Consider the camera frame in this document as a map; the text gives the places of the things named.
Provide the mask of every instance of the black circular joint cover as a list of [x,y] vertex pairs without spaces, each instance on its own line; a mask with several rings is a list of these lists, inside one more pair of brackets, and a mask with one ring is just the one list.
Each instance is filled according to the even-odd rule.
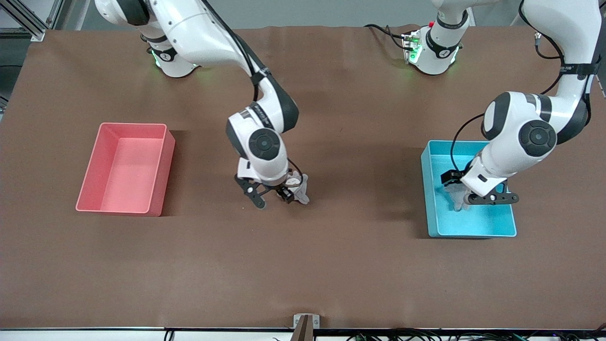
[[248,146],[254,156],[269,161],[278,156],[280,138],[273,130],[261,128],[250,136]]
[[526,154],[531,157],[541,157],[549,153],[558,141],[553,127],[541,120],[525,123],[520,128],[518,139]]
[[147,25],[150,20],[150,13],[144,0],[116,0],[126,21],[134,26]]

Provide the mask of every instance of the pink bin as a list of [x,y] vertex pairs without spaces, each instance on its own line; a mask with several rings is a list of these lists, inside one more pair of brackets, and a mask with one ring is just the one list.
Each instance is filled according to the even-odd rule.
[[174,149],[166,124],[102,123],[76,210],[160,216]]

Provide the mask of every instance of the brown table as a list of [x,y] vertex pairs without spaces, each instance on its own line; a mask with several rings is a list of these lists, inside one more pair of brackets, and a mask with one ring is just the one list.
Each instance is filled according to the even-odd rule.
[[[540,92],[558,62],[526,27],[471,28],[444,75],[406,66],[362,28],[242,36],[301,108],[284,135],[308,206],[256,210],[232,177],[241,70],[170,79],[136,32],[32,44],[0,124],[0,326],[594,328],[606,316],[606,101],[591,124],[510,181],[516,238],[428,237],[419,157],[505,90]],[[164,216],[74,206],[102,122],[166,123],[177,146]],[[481,139],[479,124],[461,136]]]

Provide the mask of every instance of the turquoise plastic tray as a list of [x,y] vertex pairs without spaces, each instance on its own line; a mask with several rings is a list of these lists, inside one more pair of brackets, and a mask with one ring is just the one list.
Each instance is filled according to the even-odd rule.
[[[511,205],[477,205],[455,212],[452,199],[440,179],[442,173],[453,169],[451,143],[431,140],[421,155],[429,235],[450,238],[515,237],[516,223]],[[485,141],[457,141],[453,154],[459,168],[465,167],[486,144]]]

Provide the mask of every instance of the rectangular container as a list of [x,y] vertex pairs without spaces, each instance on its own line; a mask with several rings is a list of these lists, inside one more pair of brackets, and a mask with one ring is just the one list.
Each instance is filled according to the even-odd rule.
[[160,216],[174,149],[166,124],[102,123],[76,210]]
[[[515,237],[516,223],[511,205],[476,205],[455,212],[440,175],[454,169],[450,160],[452,141],[431,140],[421,155],[427,226],[431,237],[495,238]],[[454,160],[460,169],[488,143],[457,141]]]

